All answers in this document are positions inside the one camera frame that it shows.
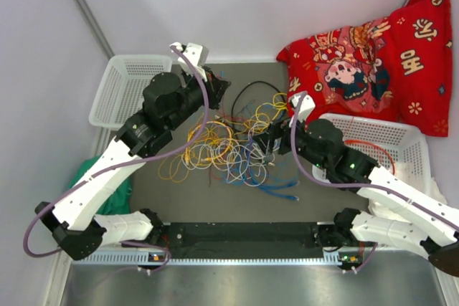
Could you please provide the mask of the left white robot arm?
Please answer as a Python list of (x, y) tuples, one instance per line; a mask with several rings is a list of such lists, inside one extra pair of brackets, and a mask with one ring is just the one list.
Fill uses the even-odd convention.
[(203, 77), (173, 72), (155, 75), (143, 90), (142, 108), (127, 119), (74, 191), (56, 204), (42, 202), (36, 207), (58, 247), (78, 261), (111, 244), (157, 245), (163, 224), (156, 213), (141, 209), (101, 215), (98, 209), (122, 182), (156, 157), (171, 142), (173, 131), (199, 108), (216, 110), (229, 86), (229, 81), (208, 67)]

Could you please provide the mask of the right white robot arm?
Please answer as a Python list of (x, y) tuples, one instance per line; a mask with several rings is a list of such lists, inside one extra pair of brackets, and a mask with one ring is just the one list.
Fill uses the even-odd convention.
[(381, 218), (345, 209), (334, 219), (336, 240), (374, 242), (421, 256), (446, 274), (458, 276), (458, 210), (390, 173), (375, 159), (344, 143), (343, 133), (326, 119), (309, 124), (279, 120), (255, 135), (266, 151), (280, 143), (279, 153), (292, 153), (326, 173), (327, 187), (350, 191), (376, 201), (403, 218)]

